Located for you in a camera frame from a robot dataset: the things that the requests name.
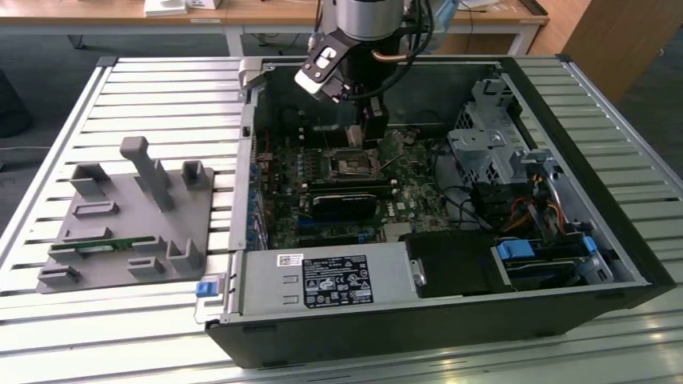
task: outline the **table leg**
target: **table leg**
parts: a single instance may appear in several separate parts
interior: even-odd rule
[[[510,46],[509,54],[524,55],[529,53],[540,28],[541,26],[537,24],[532,24],[522,28],[522,31],[516,36],[516,40]]]
[[[226,26],[227,50],[231,56],[245,56],[243,49],[243,28],[241,26]]]
[[[75,50],[82,50],[86,48],[86,44],[83,44],[83,35],[82,34],[69,34],[69,41],[73,42],[73,47]]]

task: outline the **slatted metal surface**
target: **slatted metal surface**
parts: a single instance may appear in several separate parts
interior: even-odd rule
[[[520,63],[683,282],[683,202],[666,168],[557,59],[524,58]],[[38,271],[74,193],[66,179],[79,162],[102,161],[111,174],[131,172],[118,143],[133,134],[147,136],[151,156],[163,159],[167,170],[191,158],[218,170],[209,272],[226,269],[242,109],[237,69],[234,58],[122,59],[91,81],[94,96],[83,100],[83,116],[67,123],[73,135],[11,238],[0,270],[2,383],[683,381],[682,288],[634,310],[606,314],[562,337],[278,370],[235,367],[205,336],[194,318],[193,282],[37,294]],[[530,119],[526,123],[544,144],[538,127]]]

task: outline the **small green circuit board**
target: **small green circuit board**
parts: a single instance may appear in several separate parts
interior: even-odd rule
[[[81,252],[121,252],[123,250],[133,250],[135,242],[151,242],[154,236],[143,236],[139,238],[109,238],[106,240],[95,240],[91,242],[70,242],[66,244],[55,244],[51,250],[70,250],[78,249]]]

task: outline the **black chair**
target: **black chair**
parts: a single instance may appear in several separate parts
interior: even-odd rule
[[[0,70],[0,138],[21,134],[30,128],[31,123],[30,112]]]

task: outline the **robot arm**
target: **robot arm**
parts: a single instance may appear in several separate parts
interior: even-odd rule
[[[295,80],[315,98],[355,103],[365,148],[385,136],[385,91],[427,50],[435,31],[443,34],[451,23],[458,0],[446,0],[437,15],[430,1],[409,0],[405,8],[405,0],[335,0],[325,8],[334,11],[335,26],[314,44]],[[405,37],[410,50],[399,54]]]

